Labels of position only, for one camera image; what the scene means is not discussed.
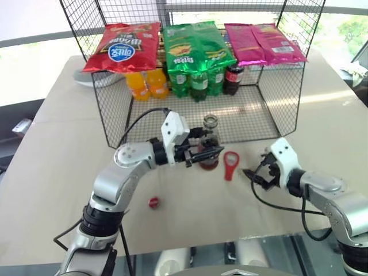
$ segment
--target pink chip bag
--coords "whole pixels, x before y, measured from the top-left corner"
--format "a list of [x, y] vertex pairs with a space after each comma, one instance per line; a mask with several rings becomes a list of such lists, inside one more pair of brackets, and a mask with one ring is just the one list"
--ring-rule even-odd
[[275, 24], [251, 25], [250, 28], [264, 50], [268, 65], [306, 62], [299, 47], [291, 43]]
[[267, 64], [249, 24], [225, 24], [225, 28], [240, 66]]

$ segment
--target red bottle cap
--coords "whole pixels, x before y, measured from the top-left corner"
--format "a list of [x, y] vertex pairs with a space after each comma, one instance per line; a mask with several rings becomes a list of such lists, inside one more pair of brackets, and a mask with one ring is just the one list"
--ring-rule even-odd
[[158, 197], [152, 197], [149, 201], [148, 201], [148, 205], [151, 209], [157, 209], [158, 206], [160, 205], [160, 199]]

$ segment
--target green soda bottle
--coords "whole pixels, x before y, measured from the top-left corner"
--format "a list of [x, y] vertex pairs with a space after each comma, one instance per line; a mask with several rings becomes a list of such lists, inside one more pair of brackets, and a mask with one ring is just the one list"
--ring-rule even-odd
[[169, 74], [171, 90], [178, 97], [188, 96], [187, 76], [183, 74]]
[[196, 101], [204, 101], [207, 97], [208, 76], [207, 73], [193, 74], [190, 76], [190, 96]]
[[223, 92], [225, 67], [208, 71], [208, 95], [217, 96]]

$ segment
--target red chip bag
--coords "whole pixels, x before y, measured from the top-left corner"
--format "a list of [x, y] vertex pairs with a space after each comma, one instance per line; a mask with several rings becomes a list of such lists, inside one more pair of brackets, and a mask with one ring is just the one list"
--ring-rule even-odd
[[83, 72], [132, 73], [156, 68], [160, 23], [106, 26], [96, 52]]

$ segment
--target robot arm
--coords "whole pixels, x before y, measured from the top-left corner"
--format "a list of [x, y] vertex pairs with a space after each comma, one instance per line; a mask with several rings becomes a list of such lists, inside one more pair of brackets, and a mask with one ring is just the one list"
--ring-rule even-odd
[[[348, 191], [342, 179], [313, 171], [304, 171], [291, 145], [278, 139], [266, 150], [271, 182], [261, 177], [255, 183], [266, 190], [279, 186], [296, 197], [304, 197], [329, 219], [343, 254], [343, 264], [350, 275], [368, 275], [368, 198]], [[244, 170], [249, 177], [254, 172]]]
[[169, 112], [163, 125], [163, 142], [128, 143], [119, 147], [111, 163], [97, 176], [89, 204], [72, 245], [67, 251], [59, 275], [112, 275], [117, 251], [113, 245], [119, 226], [140, 178], [157, 166], [185, 161], [192, 163], [219, 154], [213, 147], [193, 154], [187, 138], [199, 137], [200, 128], [190, 130], [183, 117]]

